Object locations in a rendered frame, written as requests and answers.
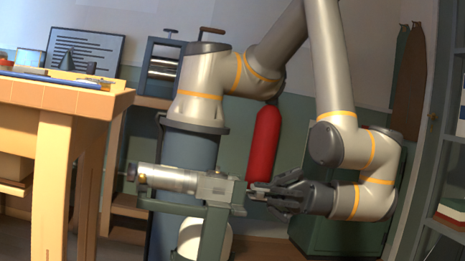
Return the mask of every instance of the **wooden table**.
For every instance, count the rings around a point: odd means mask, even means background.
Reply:
[[[88,77],[49,70],[51,77]],[[83,161],[77,259],[95,260],[108,123],[134,100],[126,81],[110,92],[0,77],[0,151],[35,159],[32,261],[66,260],[73,161]]]

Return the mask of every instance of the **wooden floor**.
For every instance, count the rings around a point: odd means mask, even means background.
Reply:
[[[76,260],[77,236],[68,233],[67,260]],[[235,235],[235,261],[305,261],[287,239]],[[144,247],[98,239],[97,261],[143,261]],[[31,222],[0,214],[0,260],[31,260]]]

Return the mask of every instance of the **brown cloth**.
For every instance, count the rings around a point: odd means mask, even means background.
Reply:
[[[427,74],[425,34],[421,22],[413,22],[400,65],[390,124],[405,140],[418,140]]]

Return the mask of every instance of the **fire extinguisher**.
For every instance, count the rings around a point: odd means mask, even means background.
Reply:
[[[257,113],[245,180],[269,182],[281,131],[281,114],[274,105],[265,105]]]

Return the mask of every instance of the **robotic arm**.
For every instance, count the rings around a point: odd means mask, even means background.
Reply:
[[[294,169],[269,184],[255,184],[249,196],[267,201],[283,222],[300,213],[335,220],[387,220],[397,205],[394,182],[403,137],[381,127],[358,128],[338,0],[293,0],[260,44],[244,54],[233,52],[228,44],[189,43],[177,96],[163,124],[228,133],[223,95],[276,99],[284,88],[285,64],[307,37],[318,115],[309,136],[311,157],[322,166],[360,170],[359,181],[325,184],[306,180]]]

